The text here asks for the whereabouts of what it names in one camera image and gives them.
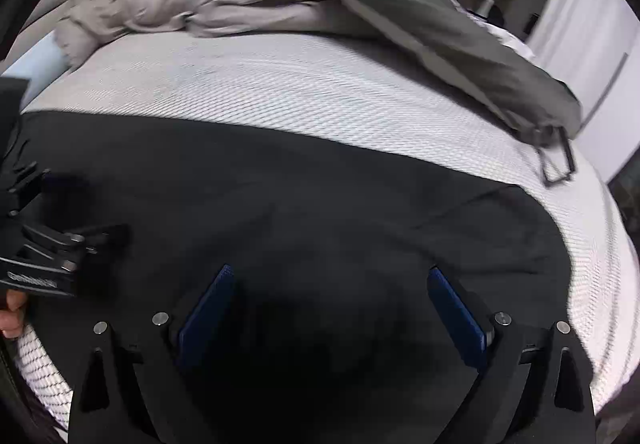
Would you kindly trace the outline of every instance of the beige garment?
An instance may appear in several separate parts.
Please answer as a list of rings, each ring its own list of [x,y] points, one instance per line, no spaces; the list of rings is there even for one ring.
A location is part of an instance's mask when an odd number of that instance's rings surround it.
[[[124,34],[184,28],[195,36],[248,31],[377,35],[339,0],[89,0],[60,20],[56,41],[74,70]]]

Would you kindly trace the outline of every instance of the light blue fabric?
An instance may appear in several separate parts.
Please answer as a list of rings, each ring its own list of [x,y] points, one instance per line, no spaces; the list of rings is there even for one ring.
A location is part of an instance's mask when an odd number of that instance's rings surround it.
[[[53,39],[53,31],[8,67],[3,76],[30,80],[20,110],[68,69],[65,57]]]

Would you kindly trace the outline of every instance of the mattress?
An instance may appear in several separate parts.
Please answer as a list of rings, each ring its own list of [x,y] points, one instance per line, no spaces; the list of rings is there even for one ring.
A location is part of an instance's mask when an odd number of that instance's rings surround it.
[[[312,34],[129,35],[25,109],[180,117],[324,137],[520,185],[550,213],[572,260],[569,323],[594,366],[594,408],[640,361],[640,283],[615,202],[576,147],[572,182],[547,189],[538,155],[395,47]],[[559,150],[552,167],[564,168]],[[68,424],[71,392],[32,328],[18,368]]]

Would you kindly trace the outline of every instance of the silver screw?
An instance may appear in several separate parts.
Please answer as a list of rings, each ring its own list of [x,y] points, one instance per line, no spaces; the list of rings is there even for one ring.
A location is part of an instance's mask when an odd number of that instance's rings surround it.
[[[169,315],[166,312],[156,312],[151,321],[154,325],[161,326],[169,321]]]
[[[94,333],[102,334],[104,331],[107,330],[107,327],[108,325],[106,321],[98,321],[98,323],[94,325]]]
[[[62,268],[72,273],[78,268],[78,266],[71,260],[65,260],[64,262],[62,262]]]
[[[566,321],[559,321],[556,323],[556,328],[561,331],[562,334],[569,334],[569,332],[571,332],[571,327]]]
[[[507,326],[511,324],[511,316],[509,316],[506,312],[497,312],[495,313],[494,319],[500,325]]]

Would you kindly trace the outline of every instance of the white textured bedsheet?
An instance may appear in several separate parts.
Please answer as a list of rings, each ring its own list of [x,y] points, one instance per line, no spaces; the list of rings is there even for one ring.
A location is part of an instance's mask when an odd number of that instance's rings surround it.
[[[398,50],[373,42],[282,33],[132,34],[100,49],[25,111],[183,117],[300,132],[522,186],[555,219],[571,256],[569,322],[594,364],[597,412],[640,361],[639,277],[616,204],[576,147],[573,182],[545,189],[532,147],[461,104],[470,99],[450,95]],[[564,167],[559,152],[551,157]],[[34,332],[18,347],[22,375],[67,424],[68,386],[42,384],[43,369],[56,380],[59,374]]]

